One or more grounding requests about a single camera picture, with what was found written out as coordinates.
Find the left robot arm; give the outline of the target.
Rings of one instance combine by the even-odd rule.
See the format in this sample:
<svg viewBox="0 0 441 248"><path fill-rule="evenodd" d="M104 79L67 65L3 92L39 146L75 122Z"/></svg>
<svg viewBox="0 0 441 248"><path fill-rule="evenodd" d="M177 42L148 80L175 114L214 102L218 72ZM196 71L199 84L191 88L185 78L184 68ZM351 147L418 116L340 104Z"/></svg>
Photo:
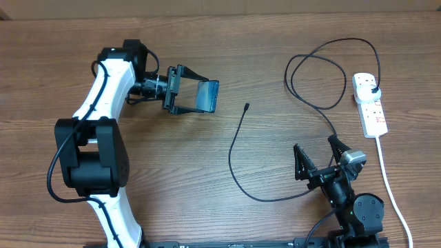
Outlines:
<svg viewBox="0 0 441 248"><path fill-rule="evenodd" d="M52 174L60 164L64 183L95 211L107 237L105 247L147 247L143 228L135 220L125 186L130 161L118 121L124 104L161 101L170 114L213 113L220 83L184 65L169 67L162 76L146 70L152 52L138 39L122 47L103 48L91 64L94 83L72 118L54 126L57 151L47 174L48 192L54 193Z"/></svg>

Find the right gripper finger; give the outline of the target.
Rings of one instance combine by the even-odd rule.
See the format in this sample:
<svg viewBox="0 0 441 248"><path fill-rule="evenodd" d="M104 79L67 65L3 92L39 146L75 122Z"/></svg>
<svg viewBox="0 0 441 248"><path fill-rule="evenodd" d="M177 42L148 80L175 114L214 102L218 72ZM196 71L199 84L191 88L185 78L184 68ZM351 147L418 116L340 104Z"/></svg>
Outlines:
<svg viewBox="0 0 441 248"><path fill-rule="evenodd" d="M311 175L317 171L316 166L308 155L306 155L305 151L299 146L299 144L294 145L294 158L296 180L309 179Z"/></svg>
<svg viewBox="0 0 441 248"><path fill-rule="evenodd" d="M339 163L342 154L349 151L351 148L340 141L335 134L329 136L327 140L331 146L336 163Z"/></svg>

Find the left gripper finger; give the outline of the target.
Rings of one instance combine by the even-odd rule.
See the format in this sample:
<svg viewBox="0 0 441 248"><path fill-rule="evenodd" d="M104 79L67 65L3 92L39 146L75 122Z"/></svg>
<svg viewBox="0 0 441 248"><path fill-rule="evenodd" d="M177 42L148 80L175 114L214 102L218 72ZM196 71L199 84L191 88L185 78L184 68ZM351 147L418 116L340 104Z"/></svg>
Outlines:
<svg viewBox="0 0 441 248"><path fill-rule="evenodd" d="M169 113L175 114L175 115L187 114L187 113L192 113L192 112L203 113L202 110L196 109L196 108L191 108L191 107L182 107L182 106L173 105L169 108Z"/></svg>
<svg viewBox="0 0 441 248"><path fill-rule="evenodd" d="M208 81L208 78L195 73L193 70L184 65L181 66L181 78L191 79L195 81Z"/></svg>

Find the Samsung Galaxy smartphone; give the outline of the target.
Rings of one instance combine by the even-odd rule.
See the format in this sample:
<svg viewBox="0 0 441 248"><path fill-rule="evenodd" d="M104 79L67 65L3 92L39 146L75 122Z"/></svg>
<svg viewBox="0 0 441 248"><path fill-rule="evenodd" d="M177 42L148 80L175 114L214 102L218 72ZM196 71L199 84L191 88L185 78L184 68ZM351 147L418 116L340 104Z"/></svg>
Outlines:
<svg viewBox="0 0 441 248"><path fill-rule="evenodd" d="M195 108L204 112L214 113L219 86L220 83L217 80L200 81L196 91Z"/></svg>

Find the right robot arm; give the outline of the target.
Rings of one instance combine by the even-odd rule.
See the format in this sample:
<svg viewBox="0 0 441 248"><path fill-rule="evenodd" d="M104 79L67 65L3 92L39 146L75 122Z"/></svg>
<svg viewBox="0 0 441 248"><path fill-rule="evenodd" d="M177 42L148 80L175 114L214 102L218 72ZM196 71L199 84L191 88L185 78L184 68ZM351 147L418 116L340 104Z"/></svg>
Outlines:
<svg viewBox="0 0 441 248"><path fill-rule="evenodd" d="M351 149L337 136L328 138L336 164L318 169L304 150L294 145L295 179L307 180L310 190L321 189L332 211L319 220L306 238L296 238L298 247L388 247L383 230L384 201L375 194L356 194L351 182L357 179L367 162L366 154ZM329 231L326 237L313 238L315 230L330 216L335 216L340 229Z"/></svg>

